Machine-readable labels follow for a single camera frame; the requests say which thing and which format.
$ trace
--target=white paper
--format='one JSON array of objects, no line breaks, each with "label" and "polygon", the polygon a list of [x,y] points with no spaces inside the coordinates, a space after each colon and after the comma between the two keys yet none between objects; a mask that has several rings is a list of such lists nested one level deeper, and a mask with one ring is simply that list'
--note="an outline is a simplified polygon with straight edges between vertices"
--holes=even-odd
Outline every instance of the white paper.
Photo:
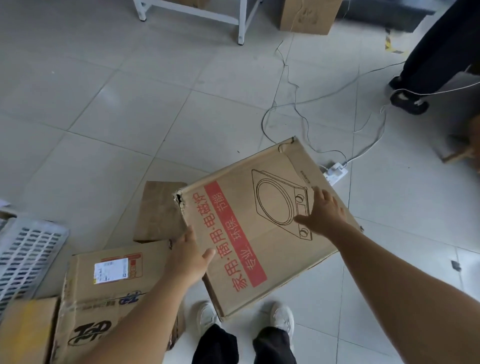
[{"label": "white paper", "polygon": [[109,260],[96,263],[93,273],[93,283],[112,282],[128,278],[128,258]]}]

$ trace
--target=yellow black caution tape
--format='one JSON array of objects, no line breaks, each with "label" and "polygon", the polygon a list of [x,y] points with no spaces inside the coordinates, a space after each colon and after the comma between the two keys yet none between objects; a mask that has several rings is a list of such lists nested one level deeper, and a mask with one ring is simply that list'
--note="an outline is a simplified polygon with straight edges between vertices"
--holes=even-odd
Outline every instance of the yellow black caution tape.
[{"label": "yellow black caution tape", "polygon": [[395,53],[395,54],[403,54],[407,53],[406,51],[403,50],[397,50],[392,47],[392,41],[390,39],[390,29],[385,29],[386,31],[386,37],[385,37],[385,50],[390,53]]}]

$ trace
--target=power strip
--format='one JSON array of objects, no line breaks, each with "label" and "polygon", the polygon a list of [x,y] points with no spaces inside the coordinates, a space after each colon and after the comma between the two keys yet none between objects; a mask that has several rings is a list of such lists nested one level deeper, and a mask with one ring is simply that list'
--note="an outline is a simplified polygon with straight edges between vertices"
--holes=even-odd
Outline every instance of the power strip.
[{"label": "power strip", "polygon": [[342,179],[348,173],[346,167],[343,167],[341,163],[335,163],[327,172],[324,172],[325,178],[327,178],[330,186],[333,186],[339,180]]}]

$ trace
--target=black trousers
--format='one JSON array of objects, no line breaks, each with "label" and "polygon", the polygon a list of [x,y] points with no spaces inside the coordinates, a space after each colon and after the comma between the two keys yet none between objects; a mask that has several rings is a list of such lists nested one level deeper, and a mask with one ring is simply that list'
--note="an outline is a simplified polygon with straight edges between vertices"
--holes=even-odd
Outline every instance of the black trousers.
[{"label": "black trousers", "polygon": [[[290,350],[288,334],[279,328],[266,327],[253,340],[255,364],[297,364]],[[212,325],[200,339],[192,364],[237,364],[237,338],[218,325]]]},{"label": "black trousers", "polygon": [[480,60],[480,1],[456,0],[407,58],[401,87],[431,94]]}]

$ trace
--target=white sneaker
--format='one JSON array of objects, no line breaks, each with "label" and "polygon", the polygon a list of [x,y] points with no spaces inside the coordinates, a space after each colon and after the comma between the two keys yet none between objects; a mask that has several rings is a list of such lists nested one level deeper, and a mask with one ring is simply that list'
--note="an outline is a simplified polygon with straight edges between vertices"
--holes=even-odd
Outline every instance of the white sneaker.
[{"label": "white sneaker", "polygon": [[222,327],[222,323],[220,322],[211,302],[203,301],[197,312],[197,327],[200,335],[203,336],[213,324]]},{"label": "white sneaker", "polygon": [[288,333],[288,337],[290,338],[290,349],[293,352],[293,329],[295,327],[295,322],[290,307],[281,302],[275,302],[270,313],[270,325]]}]

